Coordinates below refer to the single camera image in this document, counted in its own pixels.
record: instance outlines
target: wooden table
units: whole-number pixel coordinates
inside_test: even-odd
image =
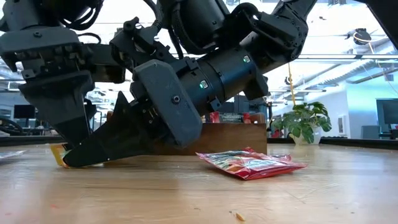
[[[46,146],[0,162],[0,223],[395,223],[398,151],[269,145],[306,169],[242,181],[192,156],[57,167]]]

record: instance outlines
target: crumb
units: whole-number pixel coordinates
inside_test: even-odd
[[[240,220],[240,221],[242,221],[242,222],[245,221],[244,218],[243,218],[243,216],[242,216],[241,214],[239,214],[238,212],[235,213],[235,215],[236,215],[236,218],[237,218],[238,220]]]

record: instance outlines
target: monitor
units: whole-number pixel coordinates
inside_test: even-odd
[[[36,108],[32,105],[14,105],[15,119],[35,118]]]
[[[398,100],[384,101],[383,111],[386,124],[398,124]]]

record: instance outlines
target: snack bag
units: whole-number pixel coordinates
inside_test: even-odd
[[[268,156],[257,153],[250,147],[243,151],[228,151],[219,153],[201,154],[200,159],[236,175],[244,180],[254,180],[271,177],[278,174],[286,174],[306,167],[306,164],[291,162],[290,155]]]

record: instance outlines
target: screw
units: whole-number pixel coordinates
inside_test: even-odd
[[[179,104],[179,103],[180,103],[180,97],[177,96],[177,95],[173,96],[173,97],[172,97],[172,102],[173,102],[174,104]]]
[[[34,32],[33,36],[40,38],[40,37],[42,37],[42,34],[40,32]]]

